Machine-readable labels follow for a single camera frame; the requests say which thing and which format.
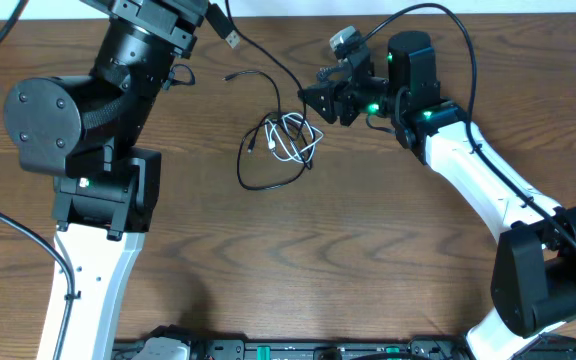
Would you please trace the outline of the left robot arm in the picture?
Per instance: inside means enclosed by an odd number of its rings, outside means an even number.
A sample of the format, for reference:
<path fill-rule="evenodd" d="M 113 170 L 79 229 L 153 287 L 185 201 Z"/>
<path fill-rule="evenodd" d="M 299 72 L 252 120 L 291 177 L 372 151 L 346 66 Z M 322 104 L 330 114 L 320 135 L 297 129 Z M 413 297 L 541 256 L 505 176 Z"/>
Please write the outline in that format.
<path fill-rule="evenodd" d="M 156 207 L 162 156 L 137 140 L 175 86 L 196 30 L 224 14 L 207 0 L 90 0 L 109 26 L 89 73 L 29 78 L 4 105 L 28 172 L 54 183 L 55 268 L 41 359 L 108 359 L 125 288 Z"/>

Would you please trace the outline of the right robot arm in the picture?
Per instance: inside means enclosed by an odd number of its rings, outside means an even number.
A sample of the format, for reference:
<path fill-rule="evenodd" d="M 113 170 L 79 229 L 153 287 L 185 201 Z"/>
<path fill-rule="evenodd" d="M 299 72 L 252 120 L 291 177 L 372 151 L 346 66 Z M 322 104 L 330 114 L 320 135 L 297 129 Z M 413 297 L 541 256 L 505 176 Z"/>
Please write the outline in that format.
<path fill-rule="evenodd" d="M 468 331 L 469 355 L 514 359 L 556 339 L 558 328 L 576 319 L 576 206 L 565 208 L 531 186 L 467 112 L 441 95 L 428 34 L 393 35 L 383 78 L 355 28 L 335 34 L 330 46 L 336 64 L 320 70 L 300 98 L 330 123 L 389 119 L 400 145 L 453 185 L 496 241 L 493 308 Z"/>

